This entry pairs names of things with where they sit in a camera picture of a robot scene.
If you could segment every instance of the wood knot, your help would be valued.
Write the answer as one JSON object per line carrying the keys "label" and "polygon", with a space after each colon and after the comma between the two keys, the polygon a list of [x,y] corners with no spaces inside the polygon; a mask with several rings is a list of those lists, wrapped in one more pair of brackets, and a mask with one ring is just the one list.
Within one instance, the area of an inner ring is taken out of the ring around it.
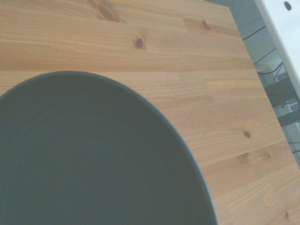
{"label": "wood knot", "polygon": [[210,27],[207,25],[207,23],[206,23],[205,20],[203,20],[202,26],[203,26],[206,30],[210,30]]}
{"label": "wood knot", "polygon": [[138,39],[134,40],[133,42],[134,42],[135,47],[138,49],[143,49],[145,47],[144,41],[141,38],[138,38]]}
{"label": "wood knot", "polygon": [[249,131],[243,131],[243,134],[246,138],[250,138],[251,134],[249,133]]}
{"label": "wood knot", "polygon": [[97,17],[100,20],[120,22],[117,13],[106,0],[89,0],[89,2],[93,8],[97,9]]}

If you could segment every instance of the wooden table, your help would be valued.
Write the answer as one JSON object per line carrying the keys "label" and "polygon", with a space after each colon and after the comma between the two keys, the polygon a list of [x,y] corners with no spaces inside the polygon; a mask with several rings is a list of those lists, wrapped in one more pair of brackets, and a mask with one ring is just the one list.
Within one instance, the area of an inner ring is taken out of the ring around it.
{"label": "wooden table", "polygon": [[152,102],[193,152],[220,224],[300,224],[300,171],[228,8],[1,1],[0,95],[59,70],[110,77]]}

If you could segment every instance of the white surface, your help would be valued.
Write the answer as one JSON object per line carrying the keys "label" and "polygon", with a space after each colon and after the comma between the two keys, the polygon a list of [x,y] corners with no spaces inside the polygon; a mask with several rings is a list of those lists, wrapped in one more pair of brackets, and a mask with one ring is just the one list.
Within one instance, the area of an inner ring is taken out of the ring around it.
{"label": "white surface", "polygon": [[300,0],[255,0],[284,66],[300,97]]}

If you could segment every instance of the wood grain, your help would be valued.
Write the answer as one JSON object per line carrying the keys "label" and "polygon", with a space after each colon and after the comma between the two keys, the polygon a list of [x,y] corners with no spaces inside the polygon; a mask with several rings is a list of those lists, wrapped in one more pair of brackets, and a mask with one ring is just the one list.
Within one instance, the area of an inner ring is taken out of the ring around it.
{"label": "wood grain", "polygon": [[300,224],[300,172],[228,8],[197,0],[0,1],[0,95],[81,70],[154,104],[181,134],[220,224]]}

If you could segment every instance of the dark gray plate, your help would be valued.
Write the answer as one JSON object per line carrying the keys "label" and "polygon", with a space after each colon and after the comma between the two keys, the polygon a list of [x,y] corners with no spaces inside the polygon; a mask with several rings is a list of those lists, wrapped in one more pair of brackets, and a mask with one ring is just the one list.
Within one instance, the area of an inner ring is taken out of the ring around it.
{"label": "dark gray plate", "polygon": [[202,174],[147,100],[56,72],[0,98],[0,224],[217,224]]}

